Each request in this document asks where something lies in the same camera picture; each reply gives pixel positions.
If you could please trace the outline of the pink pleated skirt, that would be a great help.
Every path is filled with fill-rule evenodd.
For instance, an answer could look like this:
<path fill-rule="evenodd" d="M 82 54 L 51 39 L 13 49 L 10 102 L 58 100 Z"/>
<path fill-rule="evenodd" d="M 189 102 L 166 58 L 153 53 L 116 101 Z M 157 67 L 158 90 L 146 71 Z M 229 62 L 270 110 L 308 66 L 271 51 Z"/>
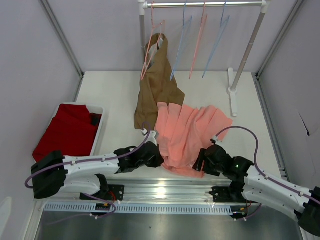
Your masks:
<path fill-rule="evenodd" d="M 230 127 L 233 120 L 213 105 L 192 108 L 186 104 L 157 103 L 155 130 L 164 163 L 162 167 L 174 174 L 203 178 L 205 173 L 194 170 L 201 149 L 212 145 L 211 139 Z"/>

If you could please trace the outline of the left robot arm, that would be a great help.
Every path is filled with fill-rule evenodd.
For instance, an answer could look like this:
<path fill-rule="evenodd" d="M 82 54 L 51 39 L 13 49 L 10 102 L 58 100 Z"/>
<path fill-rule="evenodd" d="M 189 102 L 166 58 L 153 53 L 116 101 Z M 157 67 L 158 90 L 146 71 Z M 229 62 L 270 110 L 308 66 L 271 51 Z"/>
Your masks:
<path fill-rule="evenodd" d="M 131 173 L 143 166 L 158 168 L 163 163 L 158 146 L 151 141 L 91 157 L 64 156 L 55 150 L 31 167 L 31 188 L 35 199 L 76 193 L 81 199 L 91 195 L 103 200 L 110 191 L 108 177 Z"/>

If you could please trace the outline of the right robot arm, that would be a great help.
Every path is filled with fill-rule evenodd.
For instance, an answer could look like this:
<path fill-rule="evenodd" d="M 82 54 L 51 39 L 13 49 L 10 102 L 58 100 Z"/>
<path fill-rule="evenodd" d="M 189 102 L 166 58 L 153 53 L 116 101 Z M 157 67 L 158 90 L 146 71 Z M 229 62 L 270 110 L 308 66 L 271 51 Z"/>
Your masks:
<path fill-rule="evenodd" d="M 229 186 L 212 188 L 216 203 L 259 203 L 288 216 L 306 232 L 320 235 L 319 187 L 308 189 L 267 174 L 251 160 L 231 157 L 219 145 L 201 149 L 193 169 L 231 181 Z"/>

